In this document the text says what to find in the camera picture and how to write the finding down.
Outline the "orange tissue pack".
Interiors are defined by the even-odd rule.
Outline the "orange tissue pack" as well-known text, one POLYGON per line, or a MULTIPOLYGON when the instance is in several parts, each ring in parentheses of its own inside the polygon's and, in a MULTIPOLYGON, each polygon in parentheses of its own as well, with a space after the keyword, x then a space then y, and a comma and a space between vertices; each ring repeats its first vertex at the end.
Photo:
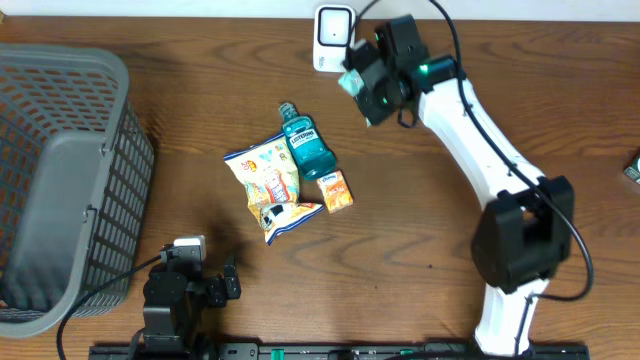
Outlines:
POLYGON ((353 196, 341 170, 336 170, 316 180, 327 210, 333 214, 354 203, 353 196))

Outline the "teal wet wipes pack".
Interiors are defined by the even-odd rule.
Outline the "teal wet wipes pack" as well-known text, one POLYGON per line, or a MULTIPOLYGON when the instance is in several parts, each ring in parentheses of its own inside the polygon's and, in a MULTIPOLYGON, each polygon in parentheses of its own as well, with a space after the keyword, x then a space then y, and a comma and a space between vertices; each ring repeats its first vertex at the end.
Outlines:
POLYGON ((351 97, 357 97, 366 90, 366 85, 360 73, 356 69, 346 71, 338 79, 340 87, 351 97))

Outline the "green and white small box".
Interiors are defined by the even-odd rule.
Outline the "green and white small box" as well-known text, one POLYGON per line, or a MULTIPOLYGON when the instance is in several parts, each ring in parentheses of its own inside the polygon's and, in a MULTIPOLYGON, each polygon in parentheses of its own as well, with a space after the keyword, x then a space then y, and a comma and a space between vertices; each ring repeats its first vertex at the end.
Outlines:
POLYGON ((624 175, 636 184, 640 183, 640 154, 637 154, 623 171, 624 175))

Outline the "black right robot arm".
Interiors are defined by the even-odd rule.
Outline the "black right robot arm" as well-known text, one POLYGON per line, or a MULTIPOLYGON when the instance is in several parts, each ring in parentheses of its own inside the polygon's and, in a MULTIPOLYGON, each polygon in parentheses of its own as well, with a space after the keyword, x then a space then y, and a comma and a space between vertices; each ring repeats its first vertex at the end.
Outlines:
POLYGON ((570 254, 574 190, 524 158, 479 103, 459 54, 430 55, 415 19, 406 15, 351 43, 341 86, 368 124, 411 111, 451 153, 478 199, 471 241, 485 283, 474 345, 485 357, 562 358, 561 348, 529 339, 537 303, 570 254))

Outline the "teal mouthwash bottle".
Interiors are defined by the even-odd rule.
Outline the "teal mouthwash bottle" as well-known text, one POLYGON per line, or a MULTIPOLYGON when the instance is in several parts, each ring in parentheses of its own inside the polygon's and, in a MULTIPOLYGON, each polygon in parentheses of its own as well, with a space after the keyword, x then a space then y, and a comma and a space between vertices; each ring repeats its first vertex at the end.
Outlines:
POLYGON ((300 114, 291 102, 279 106, 282 132, 291 155, 306 180, 315 180, 333 172, 337 159, 319 134, 312 118, 300 114))

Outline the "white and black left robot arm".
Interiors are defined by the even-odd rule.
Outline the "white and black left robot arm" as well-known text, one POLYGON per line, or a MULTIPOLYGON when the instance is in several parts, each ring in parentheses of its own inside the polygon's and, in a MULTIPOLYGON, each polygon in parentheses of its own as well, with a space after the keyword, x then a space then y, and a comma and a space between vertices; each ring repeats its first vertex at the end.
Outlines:
POLYGON ((144 327, 129 345, 128 359, 217 359, 217 346, 199 330, 207 309, 224 308, 241 296, 236 258, 224 262, 223 272, 203 275, 200 245, 168 245, 161 263, 144 285, 144 327))

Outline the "yellow chips bag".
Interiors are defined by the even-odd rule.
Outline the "yellow chips bag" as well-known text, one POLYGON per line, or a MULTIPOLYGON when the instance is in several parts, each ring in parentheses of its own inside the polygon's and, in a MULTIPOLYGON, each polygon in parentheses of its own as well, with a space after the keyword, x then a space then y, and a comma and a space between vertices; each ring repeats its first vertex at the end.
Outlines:
POLYGON ((322 204, 300 201, 299 171, 283 133, 227 153, 224 162, 244 186, 247 207, 268 245, 324 210, 322 204))

